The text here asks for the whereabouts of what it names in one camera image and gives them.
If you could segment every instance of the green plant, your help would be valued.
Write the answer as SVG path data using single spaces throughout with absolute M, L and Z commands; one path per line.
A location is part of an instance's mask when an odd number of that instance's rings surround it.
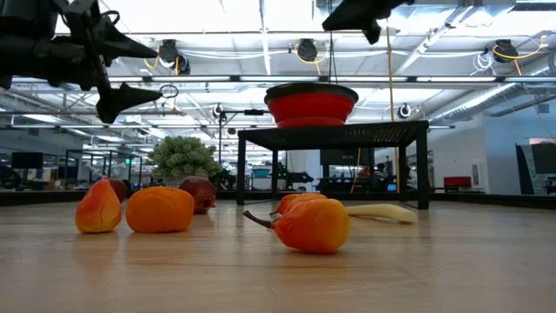
M 154 178 L 178 179 L 187 176 L 213 176 L 222 171 L 213 154 L 215 146 L 205 146 L 195 137 L 166 137 L 149 157 L 157 165 Z

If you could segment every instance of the wooden floor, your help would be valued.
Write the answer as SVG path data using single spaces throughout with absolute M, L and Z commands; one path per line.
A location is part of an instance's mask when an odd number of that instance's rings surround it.
M 432 203 L 415 226 L 353 218 L 313 256 L 217 206 L 164 235 L 79 235 L 75 203 L 0 208 L 0 312 L 556 310 L 556 211 Z

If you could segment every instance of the red object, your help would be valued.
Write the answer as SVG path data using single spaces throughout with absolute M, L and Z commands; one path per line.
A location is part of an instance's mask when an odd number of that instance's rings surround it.
M 180 183 L 180 189 L 187 191 L 195 200 L 195 214 L 207 214 L 215 207 L 216 188 L 203 177 L 190 176 Z
M 120 200 L 120 203 L 122 203 L 123 200 L 128 197 L 128 186 L 126 186 L 125 183 L 119 179 L 110 178 L 109 181 L 110 186 L 112 186 L 112 189 L 118 197 L 118 200 Z
M 267 93 L 278 128 L 343 125 L 359 99 L 347 87 L 324 83 L 288 83 Z
M 471 187 L 471 177 L 469 176 L 444 177 L 444 187 Z

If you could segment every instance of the red bowl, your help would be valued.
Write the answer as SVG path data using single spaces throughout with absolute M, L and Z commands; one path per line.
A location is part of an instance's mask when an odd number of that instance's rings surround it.
M 283 84 L 268 89 L 264 99 L 279 128 L 344 124 L 358 100 L 355 91 L 324 83 Z

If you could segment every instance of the black table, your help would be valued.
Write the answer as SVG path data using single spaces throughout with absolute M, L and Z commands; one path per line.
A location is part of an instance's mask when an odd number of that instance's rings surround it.
M 429 183 L 427 167 L 428 121 L 397 123 L 365 123 L 344 126 L 304 127 L 293 129 L 238 131 L 236 202 L 245 204 L 246 143 L 250 141 L 272 151 L 272 198 L 278 198 L 278 151 L 353 148 L 399 148 L 399 169 L 406 167 L 406 147 L 417 145 L 417 208 L 428 209 Z M 406 172 L 400 170 L 400 181 L 406 182 Z M 407 186 L 400 183 L 399 199 L 406 201 Z

